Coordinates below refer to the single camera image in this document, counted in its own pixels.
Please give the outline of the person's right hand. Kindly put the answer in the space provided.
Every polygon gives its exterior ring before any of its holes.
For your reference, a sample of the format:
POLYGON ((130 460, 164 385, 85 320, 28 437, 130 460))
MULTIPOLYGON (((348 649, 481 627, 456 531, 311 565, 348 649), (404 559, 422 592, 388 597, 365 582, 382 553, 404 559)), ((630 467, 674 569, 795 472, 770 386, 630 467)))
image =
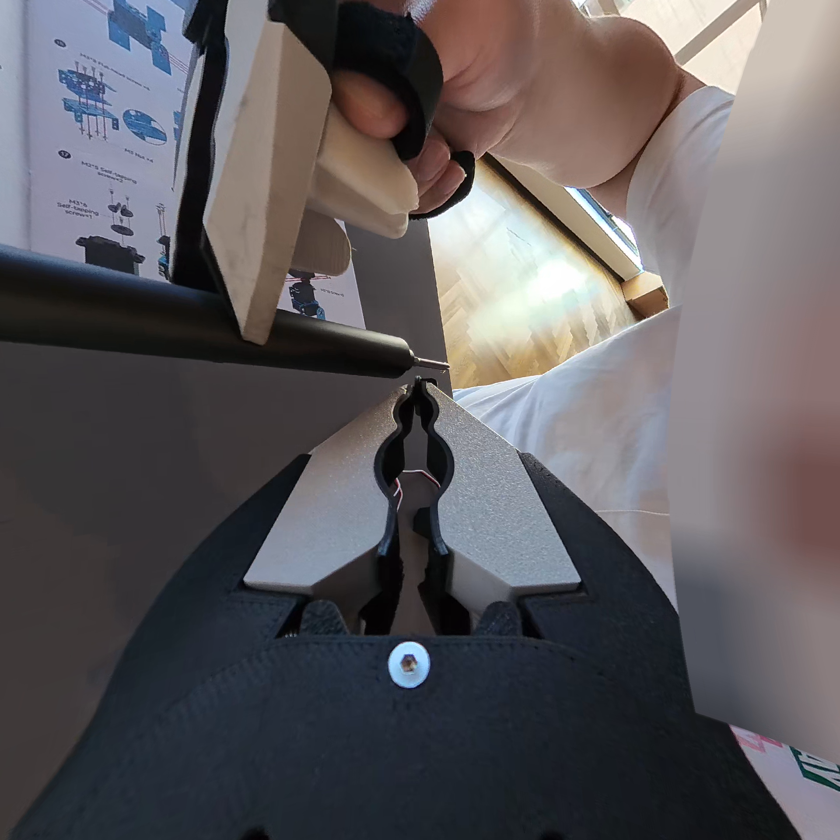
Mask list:
POLYGON ((438 210, 466 179, 457 151, 488 151, 557 183, 580 179, 571 135, 581 45, 590 19, 572 2, 373 2, 430 38, 444 73, 434 126, 408 167, 417 214, 438 210))

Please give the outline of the white printed carton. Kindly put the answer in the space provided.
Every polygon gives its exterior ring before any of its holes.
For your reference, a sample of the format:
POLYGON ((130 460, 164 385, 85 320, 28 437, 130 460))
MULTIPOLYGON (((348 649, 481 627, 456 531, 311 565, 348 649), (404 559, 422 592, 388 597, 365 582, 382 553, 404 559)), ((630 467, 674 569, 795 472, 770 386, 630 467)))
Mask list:
POLYGON ((801 838, 838 839, 838 764, 748 730, 731 731, 801 838))

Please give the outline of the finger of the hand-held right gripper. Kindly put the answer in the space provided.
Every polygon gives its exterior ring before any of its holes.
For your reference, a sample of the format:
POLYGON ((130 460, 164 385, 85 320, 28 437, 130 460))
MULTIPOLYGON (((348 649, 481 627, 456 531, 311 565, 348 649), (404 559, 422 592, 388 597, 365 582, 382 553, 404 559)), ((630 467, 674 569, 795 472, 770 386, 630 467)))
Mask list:
POLYGON ((267 341, 331 99, 333 2, 198 1, 175 155, 172 281, 267 341))
POLYGON ((175 149, 175 164, 172 184, 172 191, 174 194, 183 194, 187 167, 186 159, 190 145, 191 132, 193 129, 197 98, 203 80, 204 64, 204 62, 192 62, 185 81, 184 97, 180 110, 181 121, 178 134, 179 136, 175 149))

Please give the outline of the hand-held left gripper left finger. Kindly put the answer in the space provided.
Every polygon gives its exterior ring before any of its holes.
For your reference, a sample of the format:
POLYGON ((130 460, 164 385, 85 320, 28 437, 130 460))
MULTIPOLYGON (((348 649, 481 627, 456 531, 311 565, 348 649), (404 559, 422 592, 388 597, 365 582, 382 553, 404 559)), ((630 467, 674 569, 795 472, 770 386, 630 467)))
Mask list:
POLYGON ((396 482, 413 415, 400 386, 312 450, 247 587, 331 601, 367 634, 391 631, 404 577, 396 482))

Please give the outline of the printed instruction sheet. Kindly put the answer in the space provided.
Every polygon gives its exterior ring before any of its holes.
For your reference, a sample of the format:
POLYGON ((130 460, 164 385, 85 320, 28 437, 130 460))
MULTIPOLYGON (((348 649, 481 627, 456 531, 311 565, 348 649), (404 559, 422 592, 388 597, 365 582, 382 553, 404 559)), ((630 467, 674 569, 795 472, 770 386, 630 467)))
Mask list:
POLYGON ((2 2, 2 243, 170 281, 193 2, 2 2))

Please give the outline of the black electric screwdriver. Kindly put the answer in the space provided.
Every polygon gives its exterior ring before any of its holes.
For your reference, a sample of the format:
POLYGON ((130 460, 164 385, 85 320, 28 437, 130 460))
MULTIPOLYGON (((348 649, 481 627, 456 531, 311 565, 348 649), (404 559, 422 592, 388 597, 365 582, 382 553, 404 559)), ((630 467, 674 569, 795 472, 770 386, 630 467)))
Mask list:
POLYGON ((217 294, 6 245, 1 340, 389 379, 448 369, 404 339, 282 310, 267 342, 249 343, 217 294))

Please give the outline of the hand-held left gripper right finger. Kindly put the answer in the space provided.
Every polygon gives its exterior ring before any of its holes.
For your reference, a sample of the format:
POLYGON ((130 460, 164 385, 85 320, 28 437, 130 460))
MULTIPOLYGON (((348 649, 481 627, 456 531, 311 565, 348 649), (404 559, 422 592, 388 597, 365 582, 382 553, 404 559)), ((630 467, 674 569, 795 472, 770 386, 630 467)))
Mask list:
POLYGON ((420 382, 426 469, 439 484, 420 595, 437 634, 468 634, 495 602, 581 584, 520 453, 431 381, 420 382))

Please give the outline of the dark grey desk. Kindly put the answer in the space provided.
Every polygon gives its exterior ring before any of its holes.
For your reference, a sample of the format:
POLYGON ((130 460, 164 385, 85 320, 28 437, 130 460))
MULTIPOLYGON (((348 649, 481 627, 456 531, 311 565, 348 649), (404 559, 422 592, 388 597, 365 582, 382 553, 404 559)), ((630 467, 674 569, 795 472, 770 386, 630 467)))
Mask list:
POLYGON ((398 379, 2 344, 2 838, 67 758, 161 589, 398 379))

